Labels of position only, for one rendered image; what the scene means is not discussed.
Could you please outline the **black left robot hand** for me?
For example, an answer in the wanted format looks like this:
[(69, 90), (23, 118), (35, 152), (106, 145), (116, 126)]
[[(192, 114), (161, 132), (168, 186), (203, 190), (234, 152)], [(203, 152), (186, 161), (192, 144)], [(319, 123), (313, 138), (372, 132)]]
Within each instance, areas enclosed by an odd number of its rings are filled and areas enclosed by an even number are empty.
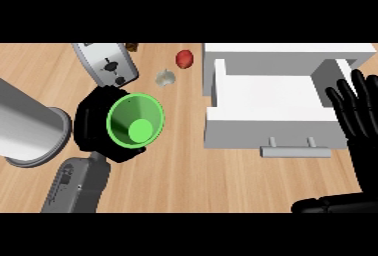
[(96, 87), (76, 107), (73, 141), (84, 152), (97, 152), (116, 163), (122, 163), (146, 151), (144, 147), (128, 149), (110, 139), (106, 116), (113, 103), (128, 92), (115, 86)]

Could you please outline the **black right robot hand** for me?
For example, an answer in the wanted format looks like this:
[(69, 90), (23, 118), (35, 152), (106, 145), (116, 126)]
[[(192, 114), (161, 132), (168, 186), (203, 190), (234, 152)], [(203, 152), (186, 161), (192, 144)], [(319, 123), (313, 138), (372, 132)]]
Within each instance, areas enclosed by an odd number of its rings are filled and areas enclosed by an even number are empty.
[(351, 84), (336, 81), (336, 89), (324, 89), (347, 147), (360, 193), (310, 198), (292, 204), (299, 213), (378, 213), (378, 76), (351, 71)]

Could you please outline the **green cup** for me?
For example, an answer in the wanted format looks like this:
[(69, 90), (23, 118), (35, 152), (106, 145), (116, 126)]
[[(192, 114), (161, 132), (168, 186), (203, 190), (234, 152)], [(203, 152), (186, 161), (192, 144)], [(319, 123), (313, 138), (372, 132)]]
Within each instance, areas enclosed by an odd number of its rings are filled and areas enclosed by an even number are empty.
[(121, 97), (106, 115), (107, 135), (122, 148), (149, 145), (161, 134), (165, 113), (158, 100), (147, 94), (133, 93)]

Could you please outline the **white open drawer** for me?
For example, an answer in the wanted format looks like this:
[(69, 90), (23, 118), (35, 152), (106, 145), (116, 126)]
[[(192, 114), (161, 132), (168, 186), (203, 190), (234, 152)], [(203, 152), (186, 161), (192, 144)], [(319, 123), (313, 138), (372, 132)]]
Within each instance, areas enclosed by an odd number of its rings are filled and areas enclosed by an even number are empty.
[(345, 137), (324, 89), (350, 78), (342, 59), (324, 60), (304, 76), (229, 75), (226, 61), (214, 61), (212, 105), (206, 108), (203, 146), (260, 148), (274, 140), (302, 147), (342, 149)]

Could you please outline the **large grey cylinder pot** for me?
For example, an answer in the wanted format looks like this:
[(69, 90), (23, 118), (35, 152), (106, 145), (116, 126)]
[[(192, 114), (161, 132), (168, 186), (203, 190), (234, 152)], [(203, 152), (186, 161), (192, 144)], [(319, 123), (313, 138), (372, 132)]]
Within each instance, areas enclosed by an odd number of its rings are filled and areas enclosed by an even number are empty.
[(0, 78), (0, 156), (34, 168), (60, 153), (72, 130), (68, 113), (45, 107)]

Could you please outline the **silver toaster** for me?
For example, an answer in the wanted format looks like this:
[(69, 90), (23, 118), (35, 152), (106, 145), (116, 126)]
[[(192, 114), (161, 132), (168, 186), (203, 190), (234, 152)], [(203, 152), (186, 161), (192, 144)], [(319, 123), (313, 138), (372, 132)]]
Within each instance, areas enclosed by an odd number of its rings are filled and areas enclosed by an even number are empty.
[(138, 78), (122, 43), (72, 43), (72, 48), (99, 87), (122, 87)]

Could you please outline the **white garlic bulb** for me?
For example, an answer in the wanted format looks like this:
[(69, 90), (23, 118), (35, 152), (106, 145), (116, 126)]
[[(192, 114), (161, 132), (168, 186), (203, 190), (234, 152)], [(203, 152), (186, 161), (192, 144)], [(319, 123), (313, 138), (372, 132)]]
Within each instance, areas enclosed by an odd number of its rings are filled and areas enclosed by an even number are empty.
[(174, 73), (169, 70), (164, 70), (156, 74), (155, 83), (158, 86), (164, 87), (168, 84), (172, 84), (175, 81)]

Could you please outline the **white cabinet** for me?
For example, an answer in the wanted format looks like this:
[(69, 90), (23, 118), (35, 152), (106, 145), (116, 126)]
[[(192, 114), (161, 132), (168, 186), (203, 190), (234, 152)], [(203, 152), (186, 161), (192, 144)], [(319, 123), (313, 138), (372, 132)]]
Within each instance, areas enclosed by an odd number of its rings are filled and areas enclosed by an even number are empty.
[(344, 59), (358, 68), (375, 55), (370, 43), (203, 43), (202, 95), (211, 94), (214, 62), (223, 59), (229, 75), (310, 75), (326, 59)]

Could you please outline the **red apple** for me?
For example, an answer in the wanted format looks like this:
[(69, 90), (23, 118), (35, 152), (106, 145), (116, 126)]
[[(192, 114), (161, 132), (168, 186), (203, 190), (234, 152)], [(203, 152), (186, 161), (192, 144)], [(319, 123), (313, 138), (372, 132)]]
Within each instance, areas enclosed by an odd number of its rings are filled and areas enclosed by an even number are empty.
[(189, 50), (181, 50), (175, 55), (175, 64), (181, 69), (186, 69), (193, 64), (193, 54)]

